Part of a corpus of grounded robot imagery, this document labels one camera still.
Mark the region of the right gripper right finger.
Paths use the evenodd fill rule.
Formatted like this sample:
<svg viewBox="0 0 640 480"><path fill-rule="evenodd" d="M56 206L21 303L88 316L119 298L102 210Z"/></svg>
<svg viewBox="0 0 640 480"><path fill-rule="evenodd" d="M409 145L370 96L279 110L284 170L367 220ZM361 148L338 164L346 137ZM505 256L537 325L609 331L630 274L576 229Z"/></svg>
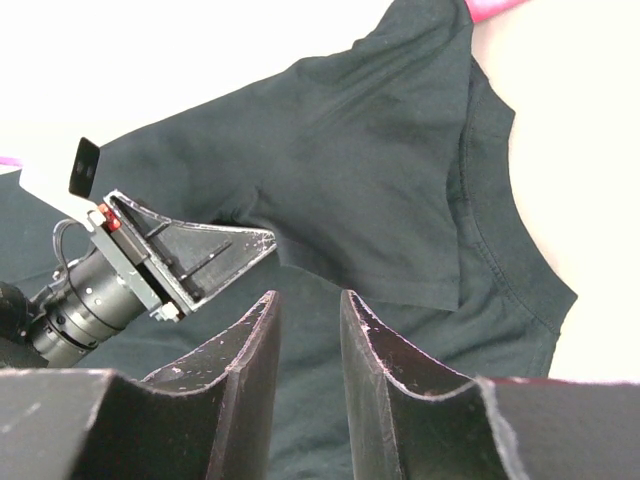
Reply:
<svg viewBox="0 0 640 480"><path fill-rule="evenodd" d="M357 479L469 479L472 386L387 327L353 291L341 296L340 337Z"/></svg>

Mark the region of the black t shirt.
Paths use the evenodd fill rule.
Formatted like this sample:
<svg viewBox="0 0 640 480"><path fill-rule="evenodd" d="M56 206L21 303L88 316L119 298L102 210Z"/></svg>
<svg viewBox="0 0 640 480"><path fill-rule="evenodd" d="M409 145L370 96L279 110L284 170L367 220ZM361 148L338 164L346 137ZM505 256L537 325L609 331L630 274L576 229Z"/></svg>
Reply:
<svg viewBox="0 0 640 480"><path fill-rule="evenodd" d="M104 145L95 197L117 189L171 218L268 229L277 248L186 320L141 317L83 366L144 377L278 291L271 479L354 475L343 290L464 374L546 376L576 296L517 211L514 113L472 30L462 1L395 1L349 50Z"/></svg>

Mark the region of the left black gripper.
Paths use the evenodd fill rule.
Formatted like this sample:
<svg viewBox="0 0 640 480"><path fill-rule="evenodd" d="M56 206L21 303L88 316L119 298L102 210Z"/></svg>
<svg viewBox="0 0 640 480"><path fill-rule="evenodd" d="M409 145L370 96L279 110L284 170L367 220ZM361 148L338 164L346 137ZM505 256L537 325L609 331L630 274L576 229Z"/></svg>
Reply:
<svg viewBox="0 0 640 480"><path fill-rule="evenodd" d="M105 231L159 297L147 309L179 321L276 249L264 229L171 219L114 190L100 205Z"/></svg>

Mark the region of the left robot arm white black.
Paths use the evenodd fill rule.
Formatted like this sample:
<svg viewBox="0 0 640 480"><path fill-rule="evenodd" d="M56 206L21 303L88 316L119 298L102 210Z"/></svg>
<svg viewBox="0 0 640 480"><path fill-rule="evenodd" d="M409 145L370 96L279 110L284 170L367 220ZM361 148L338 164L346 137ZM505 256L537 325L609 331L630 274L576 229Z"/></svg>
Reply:
<svg viewBox="0 0 640 480"><path fill-rule="evenodd" d="M69 368L143 314L179 322L276 248L265 229L171 219L114 190L57 222L51 282L26 302L17 340L38 368Z"/></svg>

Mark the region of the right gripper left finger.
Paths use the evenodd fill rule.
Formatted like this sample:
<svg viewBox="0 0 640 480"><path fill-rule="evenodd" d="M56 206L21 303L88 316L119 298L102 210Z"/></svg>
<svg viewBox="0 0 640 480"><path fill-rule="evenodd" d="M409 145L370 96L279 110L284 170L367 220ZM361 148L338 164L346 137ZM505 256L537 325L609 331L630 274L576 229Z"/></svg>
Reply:
<svg viewBox="0 0 640 480"><path fill-rule="evenodd" d="M148 374L143 385L165 399L143 478L265 478L280 343L280 298L268 291L226 330Z"/></svg>

